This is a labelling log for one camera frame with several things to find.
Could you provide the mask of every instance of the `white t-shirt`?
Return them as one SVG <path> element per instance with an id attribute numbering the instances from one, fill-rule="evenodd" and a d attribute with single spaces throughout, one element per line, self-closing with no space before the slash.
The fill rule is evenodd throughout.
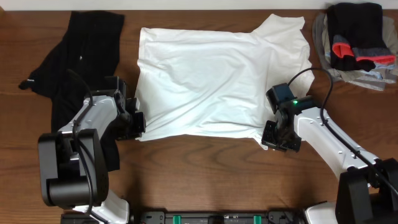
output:
<path id="1" fill-rule="evenodd" d="M 266 91 L 311 67 L 303 25 L 272 14 L 251 33 L 142 28 L 136 97 L 147 127 L 139 140 L 191 134 L 260 144 L 274 119 Z M 313 79 L 299 76 L 294 95 L 305 96 Z"/>

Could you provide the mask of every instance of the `green connector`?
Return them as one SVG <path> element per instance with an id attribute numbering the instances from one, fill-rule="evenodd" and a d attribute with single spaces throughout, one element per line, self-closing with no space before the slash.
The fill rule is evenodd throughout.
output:
<path id="1" fill-rule="evenodd" d="M 260 215 L 254 216 L 254 224 L 261 224 L 261 216 Z"/>
<path id="2" fill-rule="evenodd" d="M 181 215 L 173 216 L 173 224 L 181 224 Z"/>

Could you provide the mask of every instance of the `folded clothes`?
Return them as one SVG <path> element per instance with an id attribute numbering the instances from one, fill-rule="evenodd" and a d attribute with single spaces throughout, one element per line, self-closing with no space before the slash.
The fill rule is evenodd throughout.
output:
<path id="1" fill-rule="evenodd" d="M 394 20 L 390 17 L 383 17 L 383 25 L 382 25 L 382 38 L 384 43 L 386 43 L 388 49 L 394 54 L 398 53 L 398 37 L 397 31 L 394 25 Z M 330 43 L 329 43 L 329 35 L 328 35 L 328 18 L 325 16 L 323 20 L 323 31 L 322 31 L 322 42 L 323 48 L 325 51 L 326 61 L 330 63 Z M 365 73 L 368 75 L 372 75 L 375 78 L 381 80 L 386 83 L 395 83 L 398 75 L 398 66 L 397 60 L 392 65 L 381 65 L 375 63 L 376 68 L 367 72 L 364 70 L 360 70 L 361 73 Z M 346 72 L 342 75 L 342 79 L 346 82 L 353 81 L 356 78 L 360 78 L 363 75 L 358 73 L 358 71 Z"/>
<path id="2" fill-rule="evenodd" d="M 312 37 L 315 44 L 315 50 L 317 51 L 317 54 L 319 56 L 322 68 L 328 70 L 331 73 L 335 82 L 345 79 L 346 82 L 352 83 L 354 85 L 370 88 L 373 90 L 384 90 L 386 83 L 383 82 L 383 80 L 378 80 L 377 78 L 372 77 L 371 75 L 365 75 L 360 71 L 341 71 L 331 68 L 329 61 L 325 57 L 325 52 L 323 48 L 324 43 L 322 42 L 322 33 L 324 33 L 323 30 L 327 29 L 327 26 L 325 28 L 325 24 L 323 23 L 324 19 L 324 14 L 318 15 L 315 19 L 315 22 L 313 23 L 312 29 Z"/>
<path id="3" fill-rule="evenodd" d="M 374 3 L 339 3 L 327 11 L 331 66 L 338 70 L 365 70 L 376 63 L 389 65 L 396 56 L 382 39 L 382 8 Z"/>

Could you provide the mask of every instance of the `wooden table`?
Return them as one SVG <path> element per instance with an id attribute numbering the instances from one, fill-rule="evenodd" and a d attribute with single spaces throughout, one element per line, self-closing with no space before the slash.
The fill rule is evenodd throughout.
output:
<path id="1" fill-rule="evenodd" d="M 126 15 L 115 75 L 136 86 L 141 27 L 251 32 L 274 13 L 304 16 L 310 61 L 319 67 L 312 23 L 320 11 L 121 11 Z M 398 11 L 386 11 L 398 20 Z M 37 140 L 50 131 L 51 101 L 18 89 L 63 37 L 70 12 L 7 12 L 0 17 L 0 222 L 59 223 L 62 210 L 40 194 Z M 315 72 L 310 94 L 328 89 Z M 398 158 L 398 85 L 374 91 L 337 83 L 327 110 L 362 147 L 382 159 Z M 110 187 L 137 211 L 266 210 L 336 199 L 338 182 L 307 143 L 299 153 L 263 151 L 252 139 L 178 136 L 119 142 L 121 170 Z"/>

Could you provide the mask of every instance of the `white wall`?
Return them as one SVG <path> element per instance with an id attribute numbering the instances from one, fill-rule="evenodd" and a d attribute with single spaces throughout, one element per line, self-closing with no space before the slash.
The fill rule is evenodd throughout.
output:
<path id="1" fill-rule="evenodd" d="M 151 9 L 325 9 L 360 0 L 0 0 L 7 11 L 21 10 L 151 10 Z M 398 0 L 370 0 L 398 9 Z"/>

